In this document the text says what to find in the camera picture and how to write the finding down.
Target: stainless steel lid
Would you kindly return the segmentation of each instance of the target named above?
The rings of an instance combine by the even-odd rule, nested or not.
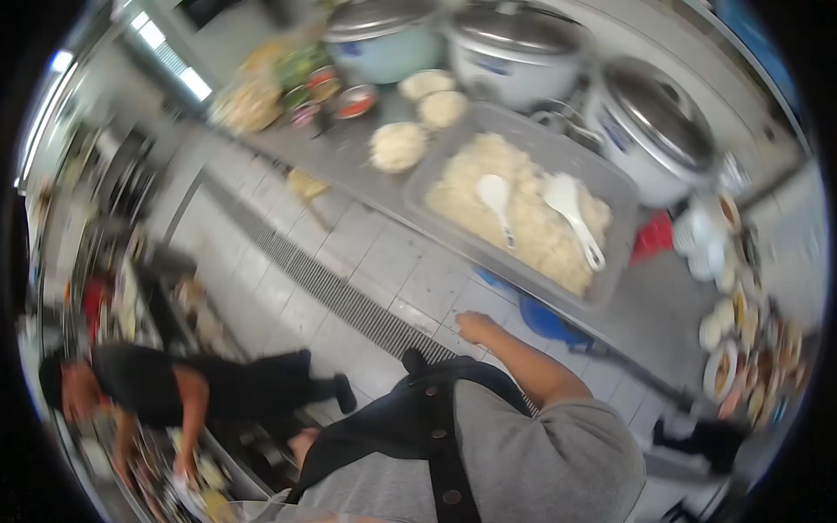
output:
[[[328,18],[322,40],[338,44],[397,33],[434,9],[431,0],[349,0]]]
[[[715,142],[706,117],[669,75],[622,58],[605,65],[603,76],[619,106],[667,156],[698,172],[712,166]]]
[[[477,3],[454,15],[454,31],[482,44],[529,54],[569,54],[581,47],[579,26],[517,2]]]

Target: worker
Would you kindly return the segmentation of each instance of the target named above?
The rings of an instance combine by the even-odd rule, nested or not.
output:
[[[621,523],[645,469],[619,415],[490,317],[456,320],[514,381],[468,356],[427,365],[407,350],[408,376],[392,392],[289,441],[301,472],[286,502],[413,523]]]
[[[307,403],[337,399],[343,413],[357,407],[343,374],[312,379],[307,349],[248,364],[217,356],[174,357],[148,347],[99,346],[90,362],[55,352],[39,369],[47,404],[68,422],[83,421],[100,406],[116,410],[114,466],[131,485],[127,458],[137,419],[155,428],[182,426],[175,473],[194,479],[193,450],[206,419],[255,421],[289,416]]]

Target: apron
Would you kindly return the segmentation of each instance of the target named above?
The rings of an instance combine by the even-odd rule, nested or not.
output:
[[[497,367],[470,356],[440,361],[405,377],[388,395],[352,416],[323,428],[286,502],[299,503],[306,489],[332,472],[379,452],[428,462],[439,523],[480,523],[456,438],[454,385],[460,379],[479,383],[531,416],[520,389]]]

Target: white tile floor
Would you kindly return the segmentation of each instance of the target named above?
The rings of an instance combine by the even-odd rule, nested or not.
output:
[[[471,345],[457,334],[456,314],[477,310],[576,372],[596,398],[614,406],[640,444],[647,443],[660,415],[671,414],[669,403],[621,368],[573,354],[562,342],[531,332],[520,316],[516,292],[490,287],[470,264],[448,250],[333,191],[314,202],[331,229],[325,230],[268,162],[206,131],[198,130],[194,135],[170,164],[169,188],[158,198],[150,219],[150,229],[157,236],[165,233],[182,196],[205,167],[277,231],[287,234],[381,307],[451,351],[505,370],[483,347]],[[399,361],[334,316],[274,266],[205,190],[196,192],[172,244],[198,261],[200,278],[251,356],[308,346],[313,372],[323,376],[345,372],[361,406],[386,394],[405,375]],[[334,400],[307,410],[324,424],[342,418]],[[706,489],[682,486],[677,490],[649,481],[634,515],[643,516],[645,506],[649,514],[659,516],[660,507],[665,507],[664,511],[685,495],[702,499]]]

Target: rice cooker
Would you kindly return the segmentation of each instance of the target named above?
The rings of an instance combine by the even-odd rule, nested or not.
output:
[[[525,3],[475,3],[446,24],[450,67],[472,96],[528,111],[563,100],[583,67],[583,28]]]
[[[431,0],[349,0],[334,10],[322,36],[353,84],[391,84],[436,67],[444,37]]]
[[[639,200],[669,207],[716,180],[718,155],[695,101],[640,59],[613,60],[595,75],[583,109],[600,153],[636,182]]]

